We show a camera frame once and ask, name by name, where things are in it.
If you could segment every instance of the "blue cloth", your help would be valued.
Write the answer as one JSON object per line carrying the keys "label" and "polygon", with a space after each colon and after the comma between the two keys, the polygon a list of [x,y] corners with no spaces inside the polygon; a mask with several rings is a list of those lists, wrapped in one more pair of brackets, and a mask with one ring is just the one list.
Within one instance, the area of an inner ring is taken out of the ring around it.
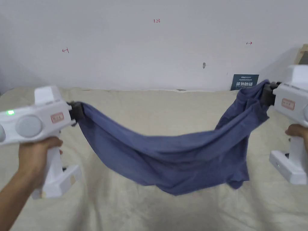
{"label": "blue cloth", "polygon": [[268,107],[260,103],[265,83],[241,89],[213,131],[143,136],[86,103],[79,125],[107,167],[141,185],[156,185],[173,195],[223,183],[237,189],[249,180],[249,135],[268,119]]}

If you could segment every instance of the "white wall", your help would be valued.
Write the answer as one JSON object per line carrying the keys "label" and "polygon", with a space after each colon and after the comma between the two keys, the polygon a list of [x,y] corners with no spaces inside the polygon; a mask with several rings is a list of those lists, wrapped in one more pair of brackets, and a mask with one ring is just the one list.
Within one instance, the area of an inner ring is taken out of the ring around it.
{"label": "white wall", "polygon": [[308,42],[307,9],[307,0],[0,0],[0,92],[278,80]]}

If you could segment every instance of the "round button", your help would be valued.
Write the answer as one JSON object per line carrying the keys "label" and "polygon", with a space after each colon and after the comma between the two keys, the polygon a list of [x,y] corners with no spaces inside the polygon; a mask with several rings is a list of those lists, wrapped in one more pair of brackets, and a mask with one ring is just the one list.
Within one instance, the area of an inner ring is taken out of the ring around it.
{"label": "round button", "polygon": [[4,131],[4,128],[0,125],[0,142],[4,141],[5,140],[5,131]]}
{"label": "round button", "polygon": [[17,133],[26,138],[38,135],[42,129],[41,120],[34,115],[21,117],[16,123]]}

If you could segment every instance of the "beige bedsheet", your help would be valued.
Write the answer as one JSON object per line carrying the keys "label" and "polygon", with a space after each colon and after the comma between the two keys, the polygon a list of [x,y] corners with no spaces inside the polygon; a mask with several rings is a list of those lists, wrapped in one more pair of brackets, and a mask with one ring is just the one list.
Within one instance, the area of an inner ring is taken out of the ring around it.
{"label": "beige bedsheet", "polygon": [[[0,97],[0,111],[34,102],[33,88]],[[61,90],[67,101],[84,101],[145,135],[180,135],[213,129],[236,92]],[[288,120],[270,109],[252,132],[250,181],[172,196],[141,186],[108,169],[78,126],[61,133],[64,164],[79,164],[83,178],[62,198],[29,199],[12,230],[308,230],[308,186],[287,183],[269,163],[273,149],[288,149]],[[18,166],[18,145],[0,148],[0,187]]]}

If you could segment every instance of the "sticker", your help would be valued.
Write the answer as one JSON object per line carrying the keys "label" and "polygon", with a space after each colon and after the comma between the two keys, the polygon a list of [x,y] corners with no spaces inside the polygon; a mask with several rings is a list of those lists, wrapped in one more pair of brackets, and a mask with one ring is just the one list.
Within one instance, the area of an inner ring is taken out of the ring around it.
{"label": "sticker", "polygon": [[294,110],[295,108],[295,102],[286,98],[283,98],[281,101],[281,106],[285,107],[286,109],[289,110]]}
{"label": "sticker", "polygon": [[256,86],[259,75],[233,75],[230,91]]}
{"label": "sticker", "polygon": [[59,112],[57,114],[53,114],[50,118],[51,118],[51,121],[52,121],[53,124],[64,120],[64,116],[63,116],[62,112]]}

